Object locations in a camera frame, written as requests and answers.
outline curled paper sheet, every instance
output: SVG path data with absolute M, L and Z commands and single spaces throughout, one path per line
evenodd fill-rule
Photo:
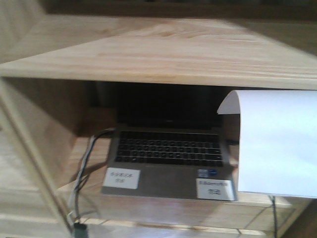
M 317 198 L 317 91 L 232 91 L 218 113 L 241 114 L 239 191 Z

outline wooden cabinet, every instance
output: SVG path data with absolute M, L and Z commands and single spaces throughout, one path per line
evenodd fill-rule
M 1 48 L 0 119 L 18 152 L 16 160 L 23 162 L 23 167 L 3 166 L 8 178 L 27 172 L 33 179 L 31 191 L 19 176 L 14 183 L 20 188 L 1 189 L 1 213 L 7 217 L 0 225 L 7 229 L 11 208 L 21 207 L 34 226 L 46 220 L 39 227 L 53 234 L 52 223 L 70 236 L 65 201 L 87 139 L 115 126 L 115 109 L 89 106 L 87 81 L 317 89 L 313 8 L 69 1 L 46 13 L 43 6 L 50 3 L 55 2 L 1 2 L 2 10 L 19 9 L 26 17 L 17 13 L 20 18 L 1 22 L 11 35 L 0 39 L 6 43 Z M 238 132 L 239 119 L 225 122 L 227 136 L 237 138 L 233 130 Z M 238 193 L 233 203 L 101 195 L 108 145 L 109 139 L 98 141 L 80 200 L 91 237 L 272 237 L 266 195 Z M 230 149 L 237 164 L 238 148 Z M 280 236 L 309 202 L 278 198 Z M 27 222 L 15 224 L 23 228 Z

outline laptop keyboard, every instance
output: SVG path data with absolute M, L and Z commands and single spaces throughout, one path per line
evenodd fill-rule
M 216 134 L 121 131 L 115 161 L 223 166 Z

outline laptop screen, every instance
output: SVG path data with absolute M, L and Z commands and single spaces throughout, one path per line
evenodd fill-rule
M 219 126 L 222 87 L 119 83 L 118 122 L 131 126 L 201 128 Z

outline white label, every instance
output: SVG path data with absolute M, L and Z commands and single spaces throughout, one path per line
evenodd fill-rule
M 234 200 L 230 180 L 197 178 L 196 183 L 198 198 L 227 201 Z
M 139 185 L 140 170 L 121 168 L 108 168 L 104 186 L 137 189 Z

